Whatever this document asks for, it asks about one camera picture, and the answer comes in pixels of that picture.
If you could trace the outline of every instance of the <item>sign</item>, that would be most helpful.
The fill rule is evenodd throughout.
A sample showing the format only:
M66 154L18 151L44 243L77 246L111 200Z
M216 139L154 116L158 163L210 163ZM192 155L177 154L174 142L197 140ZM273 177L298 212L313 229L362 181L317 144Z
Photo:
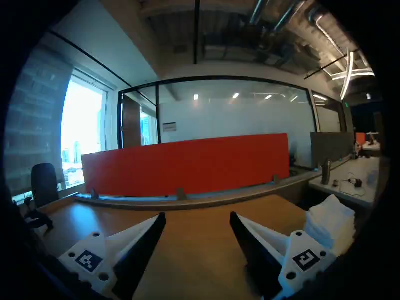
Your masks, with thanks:
M177 123L176 122L172 122L172 123L164 123L164 124L162 124L162 131L165 132L165 133L177 131Z

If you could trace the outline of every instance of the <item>wooden desk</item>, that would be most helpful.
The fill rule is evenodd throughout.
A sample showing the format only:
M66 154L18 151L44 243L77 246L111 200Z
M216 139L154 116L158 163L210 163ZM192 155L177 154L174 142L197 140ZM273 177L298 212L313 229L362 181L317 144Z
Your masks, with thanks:
M166 226L133 299L260 299L248 282L245 256L229 224L231 211L289 235L305 212L277 195L219 207L166 212ZM58 257L93 231L106 236L157 214L72 202L50 213L44 238Z
M338 198L351 201L366 208L371 208L374 204L377 192L379 161L380 159L378 157L362 157L356 160L349 160L330 172L330 180L327 185L321 184L321 176L310 180L308 184L313 189L328 194L334 194ZM368 174L373 171L377 172L376 180L373 184L368 185ZM356 188L351 183L342 181L352 177L362 180L361 188ZM339 181L339 186L333 187L334 180Z

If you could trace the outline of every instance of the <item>desk divider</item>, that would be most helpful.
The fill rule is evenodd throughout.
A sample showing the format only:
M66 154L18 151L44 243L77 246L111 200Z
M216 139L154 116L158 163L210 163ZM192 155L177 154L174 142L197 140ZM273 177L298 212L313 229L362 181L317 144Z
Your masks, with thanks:
M289 177L286 133L207 138L82 156L86 190L101 195L160 197L265 184Z

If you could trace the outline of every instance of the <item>door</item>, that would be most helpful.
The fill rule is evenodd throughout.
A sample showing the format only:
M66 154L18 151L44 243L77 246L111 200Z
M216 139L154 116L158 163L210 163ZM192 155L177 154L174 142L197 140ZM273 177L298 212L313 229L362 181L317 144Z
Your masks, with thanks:
M126 95L123 96L122 103L122 147L141 146L141 106Z

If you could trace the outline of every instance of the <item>office chair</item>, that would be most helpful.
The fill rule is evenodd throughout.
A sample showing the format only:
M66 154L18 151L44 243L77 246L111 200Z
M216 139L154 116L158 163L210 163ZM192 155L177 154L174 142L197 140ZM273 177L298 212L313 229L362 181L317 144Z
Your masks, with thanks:
M56 170L51 163L37 164L32 168L31 185L36 208L59 199ZM51 230L53 228L53 221L46 214L36 209L32 210L30 206L31 201L32 197L27 197L24 200L28 208L28 213L23 218L24 220L30 220L28 226L30 228L40 228L43 225L47 225L48 229Z
M59 199L56 170L51 163L37 164L32 168L31 184L37 208Z

